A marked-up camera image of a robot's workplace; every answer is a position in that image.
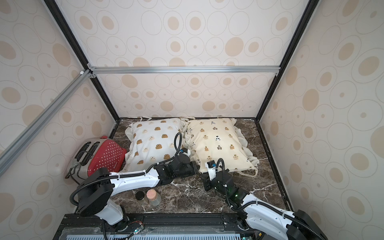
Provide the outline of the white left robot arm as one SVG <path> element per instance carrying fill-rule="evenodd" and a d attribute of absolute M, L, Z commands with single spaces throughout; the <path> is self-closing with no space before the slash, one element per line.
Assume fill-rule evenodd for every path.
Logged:
<path fill-rule="evenodd" d="M 196 175 L 200 166 L 190 159 L 191 152 L 182 146 L 182 134 L 176 153 L 168 160 L 152 164 L 148 169 L 130 173 L 110 173 L 107 168 L 96 170 L 70 195 L 71 204 L 79 208 L 81 217 L 97 216 L 120 231 L 128 225 L 125 209 L 111 197 L 130 190 L 169 185 L 174 179 Z"/>

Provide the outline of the white bear print pillow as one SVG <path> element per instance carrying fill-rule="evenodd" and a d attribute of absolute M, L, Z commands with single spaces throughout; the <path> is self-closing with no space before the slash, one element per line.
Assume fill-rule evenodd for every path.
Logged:
<path fill-rule="evenodd" d="M 126 165 L 123 172 L 146 170 L 152 164 L 168 160 L 176 153 L 174 143 L 177 133 L 182 133 L 186 120 L 171 118 L 149 120 L 130 124 L 125 134 L 131 141 L 126 153 Z"/>

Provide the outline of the cream animal print pillow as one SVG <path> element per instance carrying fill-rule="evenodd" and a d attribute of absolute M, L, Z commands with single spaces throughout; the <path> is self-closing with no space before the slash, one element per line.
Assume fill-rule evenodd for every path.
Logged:
<path fill-rule="evenodd" d="M 207 173 L 207 162 L 223 159 L 226 169 L 240 175 L 255 177 L 259 159 L 248 149 L 248 142 L 235 126 L 237 120 L 229 118 L 191 120 L 185 128 L 186 143 L 191 159 Z"/>

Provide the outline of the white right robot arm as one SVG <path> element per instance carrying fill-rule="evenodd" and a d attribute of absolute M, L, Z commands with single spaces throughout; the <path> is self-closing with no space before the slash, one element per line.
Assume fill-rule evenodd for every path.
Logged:
<path fill-rule="evenodd" d="M 266 203 L 237 187 L 223 159 L 205 163 L 208 176 L 206 191 L 214 189 L 224 196 L 225 203 L 239 216 L 245 229 L 259 230 L 277 240 L 326 240 L 315 221 L 305 212 L 286 211 Z"/>

